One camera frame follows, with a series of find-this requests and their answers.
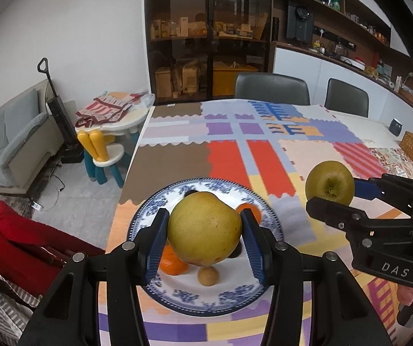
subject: colorful patterned tablecloth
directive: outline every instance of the colorful patterned tablecloth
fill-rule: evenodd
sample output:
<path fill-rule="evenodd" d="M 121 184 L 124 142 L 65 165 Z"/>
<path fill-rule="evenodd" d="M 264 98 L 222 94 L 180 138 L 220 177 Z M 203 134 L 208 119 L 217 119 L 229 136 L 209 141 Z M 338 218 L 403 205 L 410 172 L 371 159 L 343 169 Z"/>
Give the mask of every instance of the colorful patterned tablecloth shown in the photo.
<path fill-rule="evenodd" d="M 125 241 L 133 215 L 150 195 L 173 182 L 209 176 L 240 183 L 262 196 L 279 217 L 285 240 L 300 252 L 320 256 L 335 251 L 352 270 L 344 233 L 307 215 L 304 184 L 309 171 L 325 160 L 344 163 L 359 178 L 381 176 L 385 162 L 377 156 L 322 106 L 221 100 L 155 107 L 125 181 L 107 251 Z M 355 198 L 352 206 L 366 210 L 371 218 L 405 217 L 377 199 Z M 397 341 L 396 284 L 352 273 Z M 103 346 L 110 345 L 105 289 L 104 283 L 99 293 Z M 208 318 L 178 314 L 143 290 L 138 293 L 151 345 L 255 346 L 262 338 L 272 289 L 242 310 Z M 311 287 L 306 283 L 300 345 L 309 343 L 310 323 Z"/>

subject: blue and white plate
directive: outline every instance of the blue and white plate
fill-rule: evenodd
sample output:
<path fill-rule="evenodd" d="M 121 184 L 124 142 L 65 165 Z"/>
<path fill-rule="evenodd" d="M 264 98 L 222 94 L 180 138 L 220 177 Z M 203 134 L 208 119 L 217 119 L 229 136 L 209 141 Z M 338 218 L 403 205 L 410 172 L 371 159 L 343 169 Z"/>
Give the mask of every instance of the blue and white plate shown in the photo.
<path fill-rule="evenodd" d="M 183 199 L 184 193 L 195 189 L 209 191 L 232 208 L 242 203 L 256 205 L 262 214 L 261 226 L 269 228 L 277 240 L 283 233 L 274 211 L 251 190 L 231 181 L 216 178 L 193 178 L 165 187 L 147 199 L 133 217 L 128 231 L 128 240 L 133 240 L 138 231 L 152 224 L 159 208 L 169 212 Z M 143 287 L 157 302 L 185 315 L 207 317 L 225 315 L 237 311 L 258 299 L 267 287 L 253 277 L 248 257 L 243 247 L 235 259 L 225 259 L 214 267 L 220 280 L 206 287 L 197 280 L 198 267 L 189 265 L 186 273 L 170 276 L 160 269 L 151 283 Z"/>

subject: vacuum handle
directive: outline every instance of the vacuum handle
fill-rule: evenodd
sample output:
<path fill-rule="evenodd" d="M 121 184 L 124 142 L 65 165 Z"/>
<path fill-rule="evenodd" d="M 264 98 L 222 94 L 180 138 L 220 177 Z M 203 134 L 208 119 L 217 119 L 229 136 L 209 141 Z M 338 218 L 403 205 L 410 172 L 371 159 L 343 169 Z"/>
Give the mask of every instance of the vacuum handle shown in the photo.
<path fill-rule="evenodd" d="M 48 59 L 47 59 L 46 57 L 42 58 L 42 59 L 40 60 L 40 62 L 38 63 L 38 65 L 37 65 L 37 71 L 38 71 L 39 73 L 44 73 L 44 74 L 46 74 L 46 75 L 49 75 L 49 74 L 50 74 L 50 72 L 48 71 Z"/>

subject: orange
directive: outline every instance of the orange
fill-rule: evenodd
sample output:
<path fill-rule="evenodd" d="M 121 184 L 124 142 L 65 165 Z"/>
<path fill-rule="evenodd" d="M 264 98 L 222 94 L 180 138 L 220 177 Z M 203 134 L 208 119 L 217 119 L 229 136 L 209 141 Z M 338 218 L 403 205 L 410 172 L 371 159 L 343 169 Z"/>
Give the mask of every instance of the orange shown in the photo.
<path fill-rule="evenodd" d="M 165 246 L 159 265 L 163 273 L 169 274 L 170 276 L 178 276 L 184 273 L 188 267 L 185 262 L 182 262 L 177 257 L 171 246 Z"/>
<path fill-rule="evenodd" d="M 257 206 L 255 206 L 254 204 L 250 204 L 250 203 L 243 203 L 240 204 L 237 208 L 236 211 L 238 213 L 242 212 L 244 209 L 251 209 L 251 212 L 253 212 L 253 216 L 256 219 L 256 221 L 258 221 L 258 224 L 261 223 L 262 220 L 262 216 L 261 216 L 261 211 L 259 210 L 259 208 Z"/>

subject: sofa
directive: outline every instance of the sofa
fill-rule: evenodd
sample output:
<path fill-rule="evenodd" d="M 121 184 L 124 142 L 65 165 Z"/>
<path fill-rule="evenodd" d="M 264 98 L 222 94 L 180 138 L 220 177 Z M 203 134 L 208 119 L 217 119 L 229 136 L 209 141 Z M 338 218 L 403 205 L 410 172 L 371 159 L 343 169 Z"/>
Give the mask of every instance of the sofa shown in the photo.
<path fill-rule="evenodd" d="M 26 195 L 64 143 L 46 110 L 51 97 L 51 87 L 44 80 L 0 107 L 0 193 Z"/>

